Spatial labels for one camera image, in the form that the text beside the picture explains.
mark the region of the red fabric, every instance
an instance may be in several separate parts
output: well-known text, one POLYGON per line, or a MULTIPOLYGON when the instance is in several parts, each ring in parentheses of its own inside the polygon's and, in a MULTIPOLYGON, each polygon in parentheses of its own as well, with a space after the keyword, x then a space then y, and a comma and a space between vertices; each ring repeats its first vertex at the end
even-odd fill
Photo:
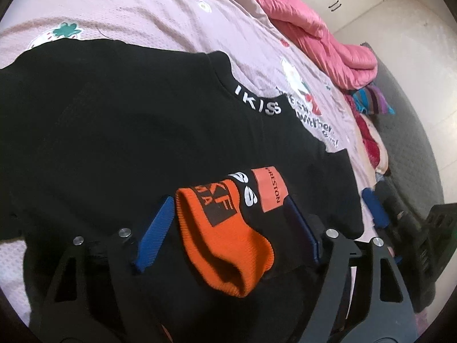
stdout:
POLYGON ((360 89, 376 77, 378 61, 359 45, 343 45, 321 17, 300 0, 256 0, 271 23, 340 89, 360 89))
POLYGON ((371 163, 372 167, 374 169, 376 169, 381 161, 378 143, 376 143, 376 141, 371 136, 370 130, 368 129, 368 126, 367 126, 365 120, 362 118, 360 113, 357 111, 356 104, 355 104, 353 98, 347 94, 344 94, 344 96, 346 97, 346 100, 350 105, 352 114, 354 115, 354 118, 356 119, 356 122, 357 122, 357 126, 359 127, 360 133, 362 134, 363 145, 365 146, 366 152, 368 153, 370 163, 371 163))

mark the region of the floor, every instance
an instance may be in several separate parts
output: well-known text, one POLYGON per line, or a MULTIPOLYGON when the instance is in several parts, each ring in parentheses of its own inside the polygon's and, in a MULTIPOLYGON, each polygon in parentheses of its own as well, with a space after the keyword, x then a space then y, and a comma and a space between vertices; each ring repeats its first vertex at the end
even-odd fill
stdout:
MULTIPOLYGON (((445 202, 457 202, 457 34, 416 0, 386 0, 335 34, 367 41, 394 74, 427 132, 445 202)), ((457 285, 457 253, 437 281, 432 322, 457 285)))

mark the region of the orange label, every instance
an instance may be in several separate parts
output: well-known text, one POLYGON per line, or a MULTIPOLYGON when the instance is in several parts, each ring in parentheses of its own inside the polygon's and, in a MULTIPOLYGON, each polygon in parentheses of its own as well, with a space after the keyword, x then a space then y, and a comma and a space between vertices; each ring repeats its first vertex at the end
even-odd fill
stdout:
POLYGON ((264 213, 282 206, 289 194, 286 184, 274 166, 252 169, 259 188, 260 204, 264 213))

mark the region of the pink quilt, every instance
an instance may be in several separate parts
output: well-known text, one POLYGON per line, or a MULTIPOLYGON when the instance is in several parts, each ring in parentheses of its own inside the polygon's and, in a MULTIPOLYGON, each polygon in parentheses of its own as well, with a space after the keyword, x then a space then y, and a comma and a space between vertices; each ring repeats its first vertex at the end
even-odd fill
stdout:
POLYGON ((358 45, 343 45, 321 17, 300 0, 256 0, 271 23, 297 45, 341 89, 360 89, 378 72, 373 53, 358 45))

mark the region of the silver screw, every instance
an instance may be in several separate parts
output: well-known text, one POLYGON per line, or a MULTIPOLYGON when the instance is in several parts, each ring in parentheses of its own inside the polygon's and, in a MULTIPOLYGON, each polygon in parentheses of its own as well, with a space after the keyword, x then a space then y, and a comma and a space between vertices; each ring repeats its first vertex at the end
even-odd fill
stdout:
POLYGON ((76 236, 74 239, 73 239, 73 245, 81 245, 82 243, 84 242, 84 237, 82 236, 76 236))
POLYGON ((329 228, 328 230, 325 231, 325 234, 328 237, 331 237, 332 239, 336 239, 340 234, 338 233, 337 230, 334 230, 333 228, 329 228))
POLYGON ((373 244, 375 244, 376 246, 383 246, 384 245, 384 241, 382 241, 382 239, 380 239, 379 237, 375 237, 373 239, 373 244))
POLYGON ((121 228, 118 232, 119 237, 129 237, 132 234, 130 228, 121 228))

